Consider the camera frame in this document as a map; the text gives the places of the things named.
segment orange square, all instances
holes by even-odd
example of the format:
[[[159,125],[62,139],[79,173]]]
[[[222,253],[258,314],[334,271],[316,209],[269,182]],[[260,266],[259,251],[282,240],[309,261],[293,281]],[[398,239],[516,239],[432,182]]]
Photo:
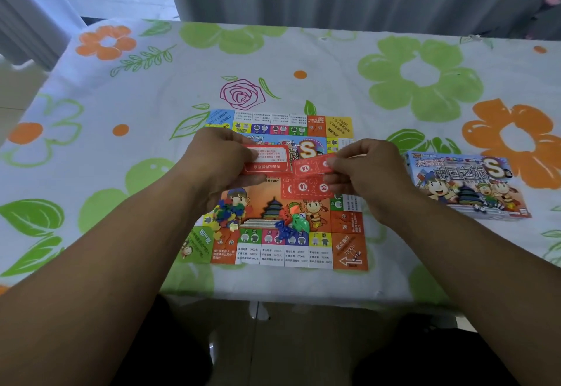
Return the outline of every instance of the orange square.
[[[308,116],[308,136],[327,136],[325,116]]]
[[[220,232],[222,233],[221,237],[214,240],[210,263],[234,265],[240,232],[232,232],[229,228],[221,228]]]
[[[331,232],[364,234],[364,223],[360,212],[331,212]]]
[[[366,241],[363,235],[333,232],[333,269],[368,271]]]

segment pink flower pattern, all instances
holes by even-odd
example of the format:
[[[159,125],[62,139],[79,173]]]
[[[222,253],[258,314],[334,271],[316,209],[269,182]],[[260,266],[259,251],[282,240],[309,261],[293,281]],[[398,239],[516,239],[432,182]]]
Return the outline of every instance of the pink flower pattern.
[[[249,110],[265,102],[261,87],[246,79],[238,79],[222,86],[220,98],[228,101],[228,104],[238,110]]]

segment tablecloth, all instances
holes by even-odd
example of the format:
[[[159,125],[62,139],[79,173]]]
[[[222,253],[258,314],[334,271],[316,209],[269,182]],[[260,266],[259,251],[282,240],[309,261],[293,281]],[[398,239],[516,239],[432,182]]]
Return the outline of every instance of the tablecloth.
[[[351,116],[356,139],[389,139],[402,152],[507,157],[533,218],[481,222],[561,264],[560,71],[558,42],[94,24],[72,39],[0,148],[0,283],[5,289],[60,254],[169,170],[211,109],[232,107]],[[225,83],[243,96],[221,93]],[[162,291],[366,307],[446,303],[407,245],[368,210],[364,219],[367,272],[175,262]],[[434,228],[450,246],[463,233]]]

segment board game board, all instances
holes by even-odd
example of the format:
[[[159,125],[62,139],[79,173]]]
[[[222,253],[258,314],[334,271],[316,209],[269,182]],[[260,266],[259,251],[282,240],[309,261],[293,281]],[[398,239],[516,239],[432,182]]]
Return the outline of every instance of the board game board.
[[[258,144],[287,146],[290,162],[335,153],[354,141],[349,117],[221,109],[209,114],[206,126],[231,128]],[[196,222],[178,259],[214,264],[368,270],[358,198],[332,194],[317,177],[272,176],[257,186],[225,191],[221,198],[245,206],[239,228],[235,231],[221,228],[220,237],[214,239],[210,228],[212,213],[206,214]],[[275,227],[279,213],[283,208],[295,206],[309,222],[310,233],[300,231],[297,236],[279,240]]]

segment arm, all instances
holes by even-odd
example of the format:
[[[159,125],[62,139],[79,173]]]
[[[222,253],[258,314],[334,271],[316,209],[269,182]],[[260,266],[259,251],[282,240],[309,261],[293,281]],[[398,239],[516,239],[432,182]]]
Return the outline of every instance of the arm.
[[[361,195],[407,242],[521,384],[558,384],[560,268],[423,196],[389,142],[355,142],[328,163],[332,190]]]
[[[251,143],[204,128],[182,159],[0,298],[6,384],[108,384],[189,230],[237,178]]]

